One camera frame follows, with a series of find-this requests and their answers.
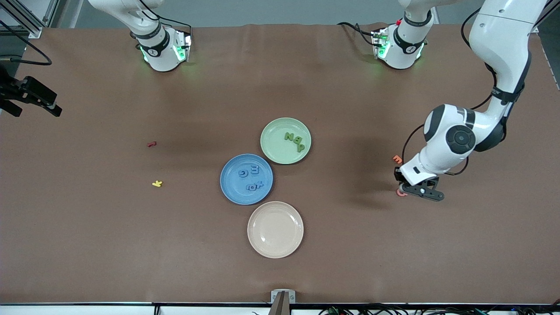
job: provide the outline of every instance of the green plate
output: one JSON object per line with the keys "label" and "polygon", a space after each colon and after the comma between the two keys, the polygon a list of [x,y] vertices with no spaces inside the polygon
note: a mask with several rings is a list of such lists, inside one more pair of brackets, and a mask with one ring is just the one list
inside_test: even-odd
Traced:
{"label": "green plate", "polygon": [[311,133],[293,118],[278,118],[264,127],[260,148],[271,161],[293,164],[303,159],[311,148]]}

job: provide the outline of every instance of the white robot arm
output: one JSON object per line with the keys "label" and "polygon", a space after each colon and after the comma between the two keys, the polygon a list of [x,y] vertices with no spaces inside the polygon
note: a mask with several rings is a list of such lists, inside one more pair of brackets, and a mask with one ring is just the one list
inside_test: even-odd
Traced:
{"label": "white robot arm", "polygon": [[460,164],[473,151],[498,145],[505,137],[507,119],[524,88],[531,62],[529,34],[546,0],[486,0],[470,32],[473,52],[496,73],[485,112],[450,104],[436,107],[424,124],[426,146],[395,170],[405,193],[442,200],[435,190],[438,175]]}
{"label": "white robot arm", "polygon": [[433,25],[431,8],[461,0],[398,0],[404,16],[397,24],[373,34],[374,55],[389,67],[406,69],[420,57]]}
{"label": "white robot arm", "polygon": [[188,60],[191,34],[162,26],[159,18],[146,10],[159,7],[164,0],[89,1],[94,8],[114,16],[131,30],[140,43],[144,60],[154,70],[170,71]]}

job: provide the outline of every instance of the brown table surface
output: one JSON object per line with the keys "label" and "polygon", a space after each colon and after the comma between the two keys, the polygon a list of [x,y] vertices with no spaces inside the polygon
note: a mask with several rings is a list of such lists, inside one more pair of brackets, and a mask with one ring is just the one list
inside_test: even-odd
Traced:
{"label": "brown table surface", "polygon": [[[63,112],[23,105],[0,118],[2,302],[258,302],[275,288],[299,302],[560,297],[559,94],[536,35],[507,140],[444,176],[440,203],[397,197],[391,158],[435,106],[489,93],[458,26],[434,26],[404,71],[341,26],[194,35],[190,63],[168,73],[143,62],[126,29],[34,41],[53,65],[18,76],[56,91]],[[247,239],[258,205],[228,201],[218,179],[230,158],[262,155],[278,117],[303,121],[313,145],[296,165],[272,164],[262,203],[293,205],[305,225],[299,249],[272,260]],[[416,135],[408,158],[423,145]]]}

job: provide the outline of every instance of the black clamp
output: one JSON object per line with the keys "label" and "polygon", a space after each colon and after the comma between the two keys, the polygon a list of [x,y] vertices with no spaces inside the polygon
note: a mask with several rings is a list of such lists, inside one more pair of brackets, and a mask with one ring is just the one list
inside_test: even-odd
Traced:
{"label": "black clamp", "polygon": [[151,33],[146,34],[146,35],[138,35],[133,33],[132,31],[130,31],[130,37],[134,38],[134,39],[150,39],[150,38],[154,38],[156,37],[157,33],[160,32],[161,29],[161,21],[157,22],[157,27],[156,29],[154,29]]}
{"label": "black clamp", "polygon": [[57,105],[57,94],[39,80],[26,76],[22,81],[11,77],[6,68],[0,66],[0,109],[19,117],[22,109],[11,100],[34,104],[58,117],[62,108]]}
{"label": "black clamp", "polygon": [[401,173],[400,167],[395,167],[394,175],[395,179],[401,183],[399,189],[405,193],[413,194],[431,201],[442,201],[445,198],[444,193],[436,190],[437,184],[440,180],[439,177],[424,180],[418,185],[410,185],[403,173]]}
{"label": "black clamp", "polygon": [[401,47],[402,50],[403,50],[403,53],[405,53],[405,54],[415,53],[416,50],[418,50],[418,48],[420,48],[422,46],[422,44],[424,44],[424,41],[426,40],[426,38],[424,38],[419,43],[415,43],[415,44],[409,43],[399,36],[398,30],[399,30],[399,28],[397,27],[395,29],[395,31],[393,32],[393,38],[395,39],[395,44],[397,44],[397,46]]}
{"label": "black clamp", "polygon": [[494,86],[492,87],[492,96],[494,96],[497,99],[501,99],[502,105],[506,105],[507,103],[515,103],[517,102],[517,99],[519,98],[519,95],[521,95],[521,92],[523,92],[524,88],[525,88],[525,83],[521,85],[519,91],[509,93],[509,92],[504,92],[498,89],[496,86]]}
{"label": "black clamp", "polygon": [[169,40],[170,40],[169,33],[165,31],[165,37],[161,43],[152,47],[148,47],[144,45],[140,45],[140,47],[142,47],[142,50],[144,50],[148,55],[152,57],[159,57],[161,55],[161,52],[164,51],[164,49],[169,45]]}
{"label": "black clamp", "polygon": [[408,25],[412,25],[412,26],[416,26],[416,27],[422,27],[424,25],[427,25],[428,23],[430,23],[430,20],[432,19],[432,11],[428,11],[428,16],[426,17],[426,20],[424,22],[414,22],[411,21],[407,18],[407,13],[404,13],[404,17],[403,17],[404,21],[408,24]]}

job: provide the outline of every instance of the green led light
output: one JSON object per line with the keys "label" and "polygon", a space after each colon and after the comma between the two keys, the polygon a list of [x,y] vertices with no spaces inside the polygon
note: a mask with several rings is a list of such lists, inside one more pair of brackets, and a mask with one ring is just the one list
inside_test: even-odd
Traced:
{"label": "green led light", "polygon": [[385,58],[385,56],[387,56],[389,48],[391,48],[391,43],[387,40],[385,42],[385,45],[383,45],[383,47],[379,49],[379,58]]}
{"label": "green led light", "polygon": [[142,52],[142,55],[144,55],[144,61],[149,62],[148,57],[146,57],[146,53],[144,52],[144,49],[142,47],[140,47],[140,51]]}
{"label": "green led light", "polygon": [[173,48],[175,48],[174,50],[175,50],[175,54],[177,55],[177,59],[179,61],[185,60],[185,50],[181,47],[176,47],[176,46],[173,46]]}
{"label": "green led light", "polygon": [[418,49],[418,54],[416,55],[416,59],[420,58],[420,53],[422,52],[422,48],[424,48],[424,44],[422,44]]}

